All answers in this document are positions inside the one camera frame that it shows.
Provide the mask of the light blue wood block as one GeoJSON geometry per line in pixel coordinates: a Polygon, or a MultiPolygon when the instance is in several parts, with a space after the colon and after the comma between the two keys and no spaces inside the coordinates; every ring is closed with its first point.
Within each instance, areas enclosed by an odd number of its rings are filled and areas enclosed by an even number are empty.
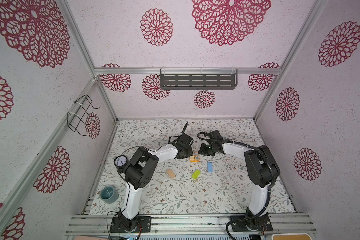
{"type": "Polygon", "coordinates": [[[212,173],[213,171],[213,163],[207,162],[207,172],[212,173]]]}

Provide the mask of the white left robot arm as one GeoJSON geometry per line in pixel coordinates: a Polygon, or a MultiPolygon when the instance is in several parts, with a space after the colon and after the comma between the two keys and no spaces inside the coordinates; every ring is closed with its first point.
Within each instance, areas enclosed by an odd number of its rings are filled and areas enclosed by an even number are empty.
{"type": "Polygon", "coordinates": [[[139,214],[142,190],[151,181],[157,165],[168,160],[181,160],[192,156],[193,142],[192,137],[181,134],[155,151],[138,147],[125,164],[118,166],[118,172],[125,175],[127,187],[124,206],[121,208],[121,215],[124,218],[132,220],[139,214]]]}

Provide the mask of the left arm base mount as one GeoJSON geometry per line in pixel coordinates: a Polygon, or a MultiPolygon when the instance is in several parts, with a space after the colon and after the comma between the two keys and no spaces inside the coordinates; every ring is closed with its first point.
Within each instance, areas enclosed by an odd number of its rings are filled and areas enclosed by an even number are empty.
{"type": "Polygon", "coordinates": [[[151,231],[152,217],[137,215],[127,219],[121,212],[112,218],[110,233],[149,233],[151,231]]]}

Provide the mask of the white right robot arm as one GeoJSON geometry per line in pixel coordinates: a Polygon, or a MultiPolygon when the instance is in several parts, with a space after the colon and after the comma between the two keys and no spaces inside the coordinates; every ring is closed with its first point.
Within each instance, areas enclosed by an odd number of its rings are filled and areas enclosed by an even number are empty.
{"type": "Polygon", "coordinates": [[[268,208],[271,191],[275,186],[280,168],[265,145],[254,147],[231,139],[224,139],[218,130],[199,132],[197,138],[206,141],[199,154],[214,156],[216,153],[232,155],[245,161],[248,176],[253,183],[252,197],[247,207],[248,218],[262,216],[268,208]]]}

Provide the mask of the lime green wood block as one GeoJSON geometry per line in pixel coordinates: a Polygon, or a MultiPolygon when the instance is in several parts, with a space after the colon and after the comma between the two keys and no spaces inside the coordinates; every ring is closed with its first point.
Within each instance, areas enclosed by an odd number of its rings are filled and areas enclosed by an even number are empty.
{"type": "Polygon", "coordinates": [[[195,170],[193,172],[193,174],[191,175],[191,178],[194,179],[194,180],[197,180],[200,174],[201,174],[200,170],[195,170]]]}

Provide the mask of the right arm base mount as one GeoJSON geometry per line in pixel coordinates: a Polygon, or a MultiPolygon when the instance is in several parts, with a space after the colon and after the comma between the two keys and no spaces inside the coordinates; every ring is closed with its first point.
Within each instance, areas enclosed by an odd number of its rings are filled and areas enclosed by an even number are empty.
{"type": "Polygon", "coordinates": [[[266,232],[273,230],[268,212],[257,217],[251,213],[230,216],[227,226],[231,226],[234,232],[266,232]]]}

